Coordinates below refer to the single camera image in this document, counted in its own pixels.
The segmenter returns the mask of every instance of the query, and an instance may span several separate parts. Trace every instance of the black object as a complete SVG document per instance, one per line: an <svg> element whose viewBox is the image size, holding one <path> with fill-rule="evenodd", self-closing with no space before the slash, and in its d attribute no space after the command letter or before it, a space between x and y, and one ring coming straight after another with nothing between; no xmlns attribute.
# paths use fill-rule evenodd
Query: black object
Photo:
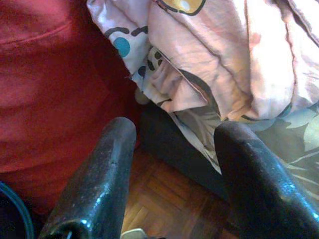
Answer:
<svg viewBox="0 0 319 239"><path fill-rule="evenodd" d="M180 132L170 116L154 104L141 117L141 146L220 198L228 201L222 176Z"/></svg>
<svg viewBox="0 0 319 239"><path fill-rule="evenodd" d="M73 175L40 239L120 238L136 141L134 124L112 120Z"/></svg>
<svg viewBox="0 0 319 239"><path fill-rule="evenodd" d="M319 238L318 209L249 127L225 122L214 139L241 238Z"/></svg>

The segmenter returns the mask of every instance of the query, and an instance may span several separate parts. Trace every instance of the cartoon print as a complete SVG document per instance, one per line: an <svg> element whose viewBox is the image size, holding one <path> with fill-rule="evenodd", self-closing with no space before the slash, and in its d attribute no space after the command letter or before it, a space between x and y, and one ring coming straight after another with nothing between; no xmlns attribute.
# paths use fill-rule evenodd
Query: cartoon print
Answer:
<svg viewBox="0 0 319 239"><path fill-rule="evenodd" d="M184 13L194 16L203 8L206 0L156 0L165 10Z"/></svg>
<svg viewBox="0 0 319 239"><path fill-rule="evenodd" d="M148 34L148 26L138 27L135 30L131 32L131 36L136 37L140 33L144 32L145 34ZM117 37L112 44L114 47L118 50L119 55L124 58L126 57L130 50L131 46L129 41L125 38L125 35L130 34L130 30L126 27L113 27L109 30L107 30L104 35L109 38L114 32L121 32L123 33L123 37Z"/></svg>

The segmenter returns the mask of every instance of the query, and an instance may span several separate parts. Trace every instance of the red fabric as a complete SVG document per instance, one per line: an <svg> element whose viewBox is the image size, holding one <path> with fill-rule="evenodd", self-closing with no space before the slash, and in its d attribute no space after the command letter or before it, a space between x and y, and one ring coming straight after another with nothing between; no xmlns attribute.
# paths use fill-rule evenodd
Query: red fabric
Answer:
<svg viewBox="0 0 319 239"><path fill-rule="evenodd" d="M84 0L0 9L0 180L45 214L109 120L137 123L135 85Z"/></svg>

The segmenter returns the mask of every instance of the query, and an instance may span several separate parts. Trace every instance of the parquet floor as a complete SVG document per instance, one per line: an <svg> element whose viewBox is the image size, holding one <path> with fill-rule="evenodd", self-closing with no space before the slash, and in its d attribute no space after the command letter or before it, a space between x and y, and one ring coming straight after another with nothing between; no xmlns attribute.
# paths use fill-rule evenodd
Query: parquet floor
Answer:
<svg viewBox="0 0 319 239"><path fill-rule="evenodd" d="M223 231L229 206L177 170L138 149L122 231L167 239L235 239Z"/></svg>

